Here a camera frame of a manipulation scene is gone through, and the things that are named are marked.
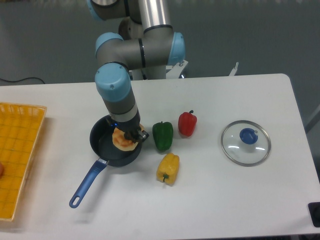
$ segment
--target pepper stem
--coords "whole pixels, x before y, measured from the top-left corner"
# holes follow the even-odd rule
[[[169,178],[169,175],[168,174],[163,174],[163,182],[165,182],[166,179]]]

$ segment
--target glass lid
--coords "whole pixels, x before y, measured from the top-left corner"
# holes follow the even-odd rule
[[[251,167],[267,158],[271,141],[260,125],[239,120],[225,127],[221,135],[221,146],[230,160],[241,166]]]

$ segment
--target blue joint cap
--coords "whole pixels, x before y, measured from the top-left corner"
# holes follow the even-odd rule
[[[107,63],[95,74],[95,84],[101,97],[108,102],[119,102],[130,92],[131,80],[127,70],[118,63]]]
[[[170,55],[167,65],[176,65],[181,63],[186,56],[186,47],[184,36],[180,32],[173,34],[173,41],[171,45]]]
[[[92,6],[92,3],[91,3],[91,0],[86,0],[86,4],[88,5],[88,9],[91,13],[91,16],[93,17],[94,20],[97,20],[97,21],[103,21],[103,19],[101,19],[96,11],[94,10],[94,7]]]
[[[100,48],[100,46],[105,43],[106,41],[109,41],[111,39],[120,39],[120,40],[124,40],[122,38],[122,36],[120,36],[117,33],[113,33],[113,32],[106,32],[104,34],[102,34],[101,36],[99,36],[95,42],[95,55],[97,55],[97,51],[98,48]]]
[[[258,136],[255,133],[255,130],[252,128],[244,128],[240,132],[240,139],[245,144],[255,144],[258,141]]]

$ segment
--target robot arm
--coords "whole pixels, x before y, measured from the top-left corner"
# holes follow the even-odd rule
[[[129,71],[182,62],[183,36],[173,31],[165,0],[89,0],[88,5],[103,20],[128,15],[133,15],[135,22],[141,20],[140,38],[124,40],[121,35],[108,32],[97,39],[95,55],[99,69],[95,83],[109,111],[109,124],[125,132],[127,139],[143,142],[148,134],[139,126],[140,114]]]

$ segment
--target bell pepper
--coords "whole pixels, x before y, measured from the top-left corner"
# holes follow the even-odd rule
[[[165,155],[156,171],[157,179],[166,184],[174,184],[179,171],[179,161],[179,156],[172,152]]]
[[[174,138],[174,128],[171,122],[158,122],[152,127],[152,135],[159,151],[170,149]]]
[[[182,113],[179,117],[179,132],[187,137],[190,137],[196,128],[197,117],[193,113],[194,111],[191,110],[190,112]]]

